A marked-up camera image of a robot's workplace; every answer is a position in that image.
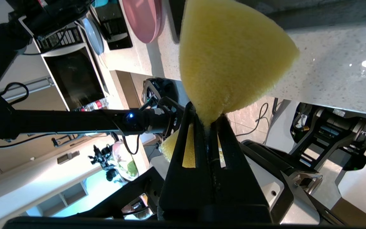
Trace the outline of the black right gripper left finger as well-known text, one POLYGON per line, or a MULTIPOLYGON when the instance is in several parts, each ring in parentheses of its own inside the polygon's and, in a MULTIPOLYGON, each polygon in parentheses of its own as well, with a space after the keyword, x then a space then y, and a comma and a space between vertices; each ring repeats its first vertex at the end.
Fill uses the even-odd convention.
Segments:
POLYGON ((205 131, 191 102, 186 105, 174 152, 159 198, 162 221, 199 221, 204 207, 213 199, 205 131), (185 168, 189 125, 193 125, 195 168, 185 168))

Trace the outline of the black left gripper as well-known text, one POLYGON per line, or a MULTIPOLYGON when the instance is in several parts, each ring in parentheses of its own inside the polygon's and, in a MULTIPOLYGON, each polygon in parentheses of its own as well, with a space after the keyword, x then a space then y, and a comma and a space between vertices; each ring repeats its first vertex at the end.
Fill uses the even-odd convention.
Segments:
POLYGON ((9 20, 30 36, 48 36, 85 16, 93 0, 8 0, 9 20))

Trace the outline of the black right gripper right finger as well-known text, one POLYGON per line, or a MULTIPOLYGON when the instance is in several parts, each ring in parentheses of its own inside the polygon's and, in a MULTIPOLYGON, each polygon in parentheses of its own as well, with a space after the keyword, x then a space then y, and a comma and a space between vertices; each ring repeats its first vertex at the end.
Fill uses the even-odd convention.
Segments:
POLYGON ((225 115, 209 131, 212 217, 221 222, 272 223, 269 204, 225 115))

